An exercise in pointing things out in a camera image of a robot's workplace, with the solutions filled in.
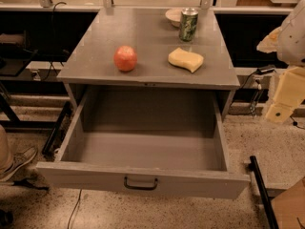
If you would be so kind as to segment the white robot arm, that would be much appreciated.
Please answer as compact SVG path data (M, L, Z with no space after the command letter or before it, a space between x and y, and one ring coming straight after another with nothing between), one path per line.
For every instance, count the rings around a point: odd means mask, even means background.
M289 68L279 76L273 102L265 117L275 123L288 119L305 99L305 0L301 0L281 26L271 31L256 49L275 52Z

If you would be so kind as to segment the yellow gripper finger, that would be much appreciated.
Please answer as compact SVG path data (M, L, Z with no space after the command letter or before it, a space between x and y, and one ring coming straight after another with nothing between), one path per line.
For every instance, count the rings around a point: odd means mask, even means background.
M279 51L278 37L281 33L281 28L277 27L266 35L262 41L258 43L256 49L259 52L271 53Z
M274 123L283 123L304 100L305 69L291 67L279 76L273 102L265 117Z

